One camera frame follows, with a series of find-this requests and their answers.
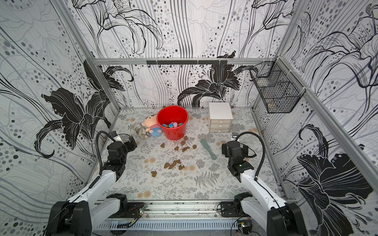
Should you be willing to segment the green cleaning brush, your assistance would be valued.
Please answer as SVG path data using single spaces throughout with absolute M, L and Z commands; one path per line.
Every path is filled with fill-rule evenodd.
M 205 139 L 201 139 L 200 143 L 202 144 L 203 148 L 209 153 L 212 160 L 216 160 L 218 158 L 218 156 L 212 152 L 209 144 L 206 142 Z

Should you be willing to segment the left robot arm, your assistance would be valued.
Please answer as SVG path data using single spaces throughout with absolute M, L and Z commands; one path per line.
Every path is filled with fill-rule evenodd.
M 131 135 L 113 137 L 107 146 L 108 159 L 102 172 L 81 191 L 66 201 L 56 202 L 50 211 L 45 236 L 90 236 L 109 217 L 122 217 L 129 212 L 125 194 L 110 194 L 101 204 L 99 198 L 116 183 L 126 169 L 128 153 L 137 148 Z

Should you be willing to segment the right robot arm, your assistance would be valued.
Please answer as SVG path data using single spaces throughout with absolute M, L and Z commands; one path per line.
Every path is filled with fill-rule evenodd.
M 250 216 L 268 236 L 306 236 L 303 214 L 296 203 L 288 203 L 262 180 L 253 166 L 244 160 L 239 142 L 222 144 L 222 154 L 228 158 L 231 174 L 247 189 L 234 197 L 234 210 L 240 216 Z

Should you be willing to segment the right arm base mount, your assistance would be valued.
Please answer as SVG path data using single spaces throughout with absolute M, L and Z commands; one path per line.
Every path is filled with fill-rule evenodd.
M 216 208 L 216 211 L 225 218 L 247 217 L 249 215 L 243 212 L 241 201 L 248 197 L 253 197 L 253 195 L 249 192 L 240 193 L 234 196 L 233 201 L 220 202 Z

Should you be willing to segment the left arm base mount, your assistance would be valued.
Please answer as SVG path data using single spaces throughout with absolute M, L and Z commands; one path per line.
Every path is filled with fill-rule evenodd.
M 121 208 L 116 213 L 109 216 L 112 218 L 132 218 L 136 219 L 142 215 L 142 208 L 145 206 L 143 202 L 130 202 L 127 204 L 121 204 Z

